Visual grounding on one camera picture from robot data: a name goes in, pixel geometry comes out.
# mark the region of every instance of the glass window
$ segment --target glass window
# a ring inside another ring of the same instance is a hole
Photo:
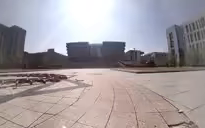
[[[197,32],[198,40],[201,40],[200,32]]]
[[[188,37],[188,42],[190,43],[190,37],[189,37],[189,35],[188,35],[187,37]]]
[[[195,30],[195,23],[192,23],[193,30]]]
[[[199,29],[199,27],[198,27],[198,21],[196,21],[196,29]]]
[[[193,35],[190,34],[190,39],[191,39],[191,42],[193,42]]]
[[[188,30],[188,25],[186,25],[186,27],[185,27],[185,28],[186,28],[186,32],[188,33],[188,32],[189,32],[189,30]]]
[[[194,33],[195,41],[197,41],[197,34],[196,32]]]
[[[189,29],[190,29],[190,32],[192,32],[192,29],[191,29],[191,24],[189,24]]]

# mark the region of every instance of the road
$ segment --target road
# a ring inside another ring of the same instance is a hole
[[[74,77],[54,84],[0,88],[0,128],[177,128],[191,126],[190,119],[205,128],[205,71],[46,72]]]

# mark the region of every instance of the paved plaza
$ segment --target paved plaza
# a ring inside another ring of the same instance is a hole
[[[200,75],[193,76],[194,72],[186,72],[193,78],[185,73],[134,74],[110,69],[45,72],[67,75],[69,79],[16,88],[0,85],[0,128],[197,128],[192,122],[196,116],[188,112],[196,111],[193,107],[198,104],[186,107],[180,102],[192,101],[190,96],[170,98],[184,94],[171,88],[190,85],[186,77],[194,80],[192,83],[202,80]],[[201,82],[185,88],[190,92]]]

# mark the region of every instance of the distant building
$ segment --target distant building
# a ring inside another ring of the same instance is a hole
[[[182,23],[181,29],[180,36],[174,40],[182,42],[181,38],[183,37],[185,64],[205,65],[205,14]]]
[[[141,57],[142,63],[154,62],[156,66],[167,66],[168,64],[168,53],[166,52],[152,52],[144,54]]]
[[[88,42],[66,43],[70,60],[81,61],[90,58],[90,45]]]
[[[90,44],[90,56],[95,58],[101,58],[102,52],[101,52],[102,44]]]
[[[117,62],[124,59],[125,42],[104,41],[102,48],[102,56],[106,61]]]
[[[144,52],[140,50],[129,50],[125,53],[125,60],[140,62],[142,54],[144,54]]]
[[[66,68],[69,67],[68,57],[57,53],[54,49],[47,52],[27,53],[24,55],[23,68]]]
[[[185,65],[185,44],[183,41],[183,29],[174,25],[167,29],[168,59],[171,65]]]
[[[26,30],[0,24],[0,68],[22,66]]]

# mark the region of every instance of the office building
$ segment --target office building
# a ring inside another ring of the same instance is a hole
[[[185,43],[183,40],[183,29],[174,25],[166,30],[168,44],[168,59],[171,65],[185,65]]]
[[[125,42],[104,41],[101,51],[106,61],[117,62],[123,60],[125,55]]]
[[[22,66],[26,31],[18,26],[0,24],[0,68]]]
[[[175,53],[175,58],[172,55],[172,59],[174,58],[178,62],[176,49],[178,49],[179,44],[183,43],[185,48],[182,49],[182,53],[185,65],[205,65],[205,15],[176,26],[167,29],[169,54]]]
[[[66,48],[70,60],[84,61],[90,57],[90,45],[88,42],[66,43]]]
[[[205,65],[205,15],[183,23],[188,65]]]

